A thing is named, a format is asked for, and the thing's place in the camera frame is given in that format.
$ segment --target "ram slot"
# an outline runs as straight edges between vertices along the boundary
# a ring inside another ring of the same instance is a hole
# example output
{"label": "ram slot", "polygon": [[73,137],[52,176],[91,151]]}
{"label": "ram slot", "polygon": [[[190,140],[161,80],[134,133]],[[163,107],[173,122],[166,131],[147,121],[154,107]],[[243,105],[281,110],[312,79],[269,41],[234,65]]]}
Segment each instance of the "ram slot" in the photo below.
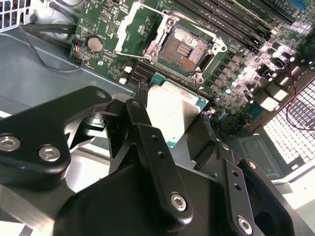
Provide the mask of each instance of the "ram slot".
{"label": "ram slot", "polygon": [[247,19],[242,18],[240,14],[237,14],[235,11],[230,9],[230,7],[222,4],[222,2],[215,2],[214,0],[200,0],[204,2],[205,4],[209,3],[213,5],[213,7],[216,7],[218,9],[218,12],[222,12],[224,15],[229,17],[232,21],[237,22],[238,25],[243,25],[249,28],[253,33],[258,35],[258,37],[261,37],[265,40],[270,39],[270,34],[266,33],[265,31],[260,30],[257,26],[253,25],[251,22],[248,22]]}
{"label": "ram slot", "polygon": [[248,15],[245,13],[242,9],[239,9],[238,7],[235,7],[234,4],[230,3],[227,0],[216,0],[218,3],[221,3],[223,6],[228,8],[230,12],[234,12],[235,15],[241,16],[244,21],[248,22],[249,24],[254,24],[256,27],[260,27],[264,29],[265,31],[270,31],[271,28],[269,25],[266,25],[265,23],[261,22],[260,20],[254,18],[251,15]]}
{"label": "ram slot", "polygon": [[240,37],[242,37],[243,40],[246,40],[248,42],[253,42],[256,40],[256,38],[248,35],[247,32],[244,32],[242,29],[237,28],[235,25],[231,25],[231,23],[228,20],[224,19],[222,16],[216,15],[212,10],[206,8],[202,3],[198,2],[197,0],[190,0],[190,2],[193,2],[193,4],[196,6],[196,9],[199,11],[199,14],[205,14],[205,16],[211,17],[211,19],[208,20],[213,20],[213,24],[216,24],[218,27],[225,27],[227,28],[227,30],[234,31]]}
{"label": "ram slot", "polygon": [[226,22],[234,29],[238,29],[238,31],[242,32],[242,34],[249,34],[261,42],[266,41],[262,37],[263,32],[259,31],[258,29],[255,29],[251,25],[248,26],[245,22],[234,17],[216,3],[213,3],[209,0],[195,0],[194,2],[198,4],[200,7],[203,7],[204,9],[207,9],[205,8],[205,6],[209,7],[209,9],[211,9],[211,11],[213,12],[213,15],[216,15],[219,19],[221,19],[221,21]]}
{"label": "ram slot", "polygon": [[194,14],[194,19],[196,21],[198,21],[200,24],[202,24],[201,22],[206,22],[208,25],[210,25],[212,28],[214,28],[218,34],[218,32],[220,32],[219,36],[226,38],[228,40],[232,40],[232,41],[236,41],[237,43],[239,43],[240,45],[243,45],[244,47],[248,48],[249,50],[251,50],[254,53],[258,53],[259,51],[259,47],[257,45],[255,45],[254,43],[252,43],[250,40],[246,40],[245,38],[243,38],[242,36],[240,36],[239,34],[237,34],[235,31],[226,28],[226,26],[224,25],[218,25],[215,22],[212,22],[211,19],[206,18],[203,14],[200,14],[200,12],[196,11],[195,8],[196,6],[188,6],[187,2],[182,2],[180,0],[174,0],[174,2],[176,2],[177,4],[179,4],[180,6],[184,7],[187,11],[189,11],[191,14]]}
{"label": "ram slot", "polygon": [[289,25],[292,25],[295,22],[295,19],[292,16],[284,12],[278,6],[273,5],[269,1],[259,0],[259,2],[257,3],[258,4],[261,3],[260,6],[262,8],[264,8],[266,11],[268,11],[270,14],[272,14],[276,19],[280,21],[283,21]]}

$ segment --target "screw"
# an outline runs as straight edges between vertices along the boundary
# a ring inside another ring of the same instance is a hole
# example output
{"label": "screw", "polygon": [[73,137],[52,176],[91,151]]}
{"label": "screw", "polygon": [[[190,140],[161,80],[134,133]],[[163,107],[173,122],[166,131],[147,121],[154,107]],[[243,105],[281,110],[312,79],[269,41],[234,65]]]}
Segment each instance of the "screw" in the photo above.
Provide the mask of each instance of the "screw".
{"label": "screw", "polygon": [[132,101],[132,104],[137,108],[141,108],[141,104],[138,101]]}
{"label": "screw", "polygon": [[21,141],[14,136],[1,136],[0,137],[0,150],[1,151],[14,151],[21,146]]}
{"label": "screw", "polygon": [[184,211],[187,207],[185,199],[176,193],[172,194],[171,202],[173,206],[179,211]]}
{"label": "screw", "polygon": [[45,146],[39,150],[38,155],[44,161],[52,162],[57,161],[61,154],[58,148],[53,146]]}
{"label": "screw", "polygon": [[230,150],[229,146],[226,145],[226,144],[222,144],[222,147],[223,147],[225,150]]}
{"label": "screw", "polygon": [[252,234],[252,227],[251,227],[251,225],[242,216],[238,216],[237,217],[237,223],[247,235],[251,235]]}
{"label": "screw", "polygon": [[252,163],[251,161],[249,161],[249,165],[253,168],[256,169],[256,165],[254,163]]}
{"label": "screw", "polygon": [[106,95],[103,92],[97,92],[96,94],[101,98],[106,98]]}
{"label": "screw", "polygon": [[173,25],[175,24],[175,22],[174,22],[173,19],[168,19],[168,20],[167,20],[167,24],[168,24],[169,26],[173,26]]}
{"label": "screw", "polygon": [[152,55],[153,57],[156,57],[156,56],[158,55],[158,52],[157,52],[157,51],[153,51],[153,52],[151,52],[151,55]]}

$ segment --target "ventilation grille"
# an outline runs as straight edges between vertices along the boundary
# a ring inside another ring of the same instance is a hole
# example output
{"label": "ventilation grille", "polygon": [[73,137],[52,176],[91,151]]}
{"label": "ventilation grille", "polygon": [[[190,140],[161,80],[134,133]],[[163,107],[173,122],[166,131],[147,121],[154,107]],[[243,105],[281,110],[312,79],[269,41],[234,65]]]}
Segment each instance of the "ventilation grille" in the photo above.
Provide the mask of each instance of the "ventilation grille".
{"label": "ventilation grille", "polygon": [[0,33],[24,23],[30,5],[31,0],[0,0]]}
{"label": "ventilation grille", "polygon": [[[315,129],[315,80],[298,94],[291,105],[288,118],[296,127]],[[288,124],[286,107],[274,116],[264,129],[293,170],[315,157],[315,132],[299,130]],[[295,161],[297,158],[303,160],[299,165]]]}

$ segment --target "black plastic part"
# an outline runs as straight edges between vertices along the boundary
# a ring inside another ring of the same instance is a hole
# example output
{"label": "black plastic part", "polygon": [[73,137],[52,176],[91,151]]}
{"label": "black plastic part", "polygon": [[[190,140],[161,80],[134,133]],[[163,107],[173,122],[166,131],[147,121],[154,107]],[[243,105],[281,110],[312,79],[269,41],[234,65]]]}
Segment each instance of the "black plastic part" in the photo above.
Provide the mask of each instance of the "black plastic part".
{"label": "black plastic part", "polygon": [[251,160],[242,160],[239,167],[245,174],[255,222],[266,236],[312,236],[314,233],[285,200],[275,185]]}
{"label": "black plastic part", "polygon": [[[118,153],[111,155],[110,172],[140,160],[157,222],[170,232],[180,231],[192,220],[193,208],[163,135],[151,126],[146,109],[139,101],[127,100],[123,114],[128,136]],[[178,211],[172,205],[170,197],[174,193],[186,200],[185,211]]]}
{"label": "black plastic part", "polygon": [[[181,167],[177,169],[195,214],[190,224],[174,235],[219,235],[214,207],[216,183]],[[54,236],[173,235],[156,223],[146,179],[142,165],[135,161],[79,192],[60,212]]]}
{"label": "black plastic part", "polygon": [[[99,92],[106,97],[99,97]],[[15,151],[0,151],[0,183],[36,190],[56,187],[70,164],[68,145],[80,122],[94,111],[105,110],[111,101],[110,94],[91,86],[3,119],[0,136],[17,137],[21,146]],[[38,151],[43,146],[58,148],[60,158],[42,160]]]}
{"label": "black plastic part", "polygon": [[217,140],[208,116],[199,114],[185,132],[190,159],[196,162],[196,170],[213,154]]}

